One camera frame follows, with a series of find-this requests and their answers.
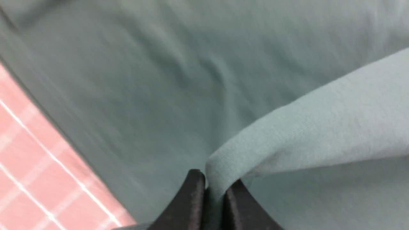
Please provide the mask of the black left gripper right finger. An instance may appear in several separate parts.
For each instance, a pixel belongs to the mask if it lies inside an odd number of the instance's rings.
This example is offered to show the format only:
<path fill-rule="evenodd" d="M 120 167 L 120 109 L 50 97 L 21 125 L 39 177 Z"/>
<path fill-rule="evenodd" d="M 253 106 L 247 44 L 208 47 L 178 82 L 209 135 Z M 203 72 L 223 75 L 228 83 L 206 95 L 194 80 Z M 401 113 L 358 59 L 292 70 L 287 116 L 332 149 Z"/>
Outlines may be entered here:
<path fill-rule="evenodd" d="M 241 180 L 234 182 L 224 195 L 225 230 L 282 230 L 261 207 Z"/>

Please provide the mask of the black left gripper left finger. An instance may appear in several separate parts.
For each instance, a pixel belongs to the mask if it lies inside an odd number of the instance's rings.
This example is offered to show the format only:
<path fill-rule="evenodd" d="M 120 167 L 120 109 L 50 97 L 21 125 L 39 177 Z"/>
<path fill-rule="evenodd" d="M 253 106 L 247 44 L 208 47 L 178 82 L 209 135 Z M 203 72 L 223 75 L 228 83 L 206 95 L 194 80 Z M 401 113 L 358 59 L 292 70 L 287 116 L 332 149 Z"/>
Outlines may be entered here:
<path fill-rule="evenodd" d="M 205 176 L 191 169 L 173 200 L 149 230 L 200 230 L 203 218 Z"/>

